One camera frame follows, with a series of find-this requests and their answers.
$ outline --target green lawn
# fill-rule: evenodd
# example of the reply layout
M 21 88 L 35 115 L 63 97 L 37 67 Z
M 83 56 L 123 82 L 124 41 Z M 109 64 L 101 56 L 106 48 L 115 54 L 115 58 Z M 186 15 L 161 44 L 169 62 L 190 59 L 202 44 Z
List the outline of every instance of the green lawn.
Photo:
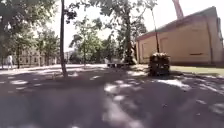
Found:
M 203 67 L 184 67 L 184 66 L 172 66 L 172 71 L 192 72 L 192 73 L 217 73 L 224 75 L 224 68 L 203 68 Z

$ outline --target paved path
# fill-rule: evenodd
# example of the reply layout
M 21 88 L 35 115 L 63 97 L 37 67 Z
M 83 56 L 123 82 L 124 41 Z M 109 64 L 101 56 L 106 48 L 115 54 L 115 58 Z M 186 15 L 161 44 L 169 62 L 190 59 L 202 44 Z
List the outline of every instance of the paved path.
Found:
M 0 128 L 223 128 L 224 79 L 104 65 L 0 71 Z

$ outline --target person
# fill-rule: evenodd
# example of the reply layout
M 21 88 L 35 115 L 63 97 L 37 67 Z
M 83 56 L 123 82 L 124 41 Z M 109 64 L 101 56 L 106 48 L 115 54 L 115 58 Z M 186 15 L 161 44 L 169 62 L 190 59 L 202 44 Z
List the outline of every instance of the person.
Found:
M 11 69 L 13 69 L 12 55 L 8 55 L 7 63 L 8 63 L 8 69 L 9 69 L 9 66 L 11 67 Z

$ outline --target beige building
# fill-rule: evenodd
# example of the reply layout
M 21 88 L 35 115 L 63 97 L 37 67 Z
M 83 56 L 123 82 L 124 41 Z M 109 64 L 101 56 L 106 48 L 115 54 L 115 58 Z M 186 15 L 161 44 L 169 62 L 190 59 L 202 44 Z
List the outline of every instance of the beige building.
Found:
M 158 29 L 160 52 L 171 57 L 171 63 L 218 64 L 223 62 L 220 19 L 215 7 L 173 21 Z M 156 52 L 155 32 L 137 38 L 137 60 L 148 63 Z
M 25 66 L 43 66 L 47 65 L 47 60 L 44 56 L 44 54 L 40 55 L 39 52 L 35 48 L 30 48 L 28 50 L 24 50 L 20 53 L 19 56 L 20 65 Z M 49 65 L 52 65 L 55 63 L 55 58 L 49 59 Z M 17 59 L 16 55 L 13 55 L 13 62 L 16 65 Z

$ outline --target grass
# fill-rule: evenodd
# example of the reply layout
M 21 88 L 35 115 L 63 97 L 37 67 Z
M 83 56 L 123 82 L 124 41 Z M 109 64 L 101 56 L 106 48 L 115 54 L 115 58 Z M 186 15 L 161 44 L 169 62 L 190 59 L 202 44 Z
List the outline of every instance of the grass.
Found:
M 147 65 L 137 65 L 137 68 L 147 69 Z M 171 66 L 171 71 L 189 72 L 196 74 L 219 74 L 224 75 L 224 68 L 212 68 L 212 67 L 189 67 L 189 66 Z

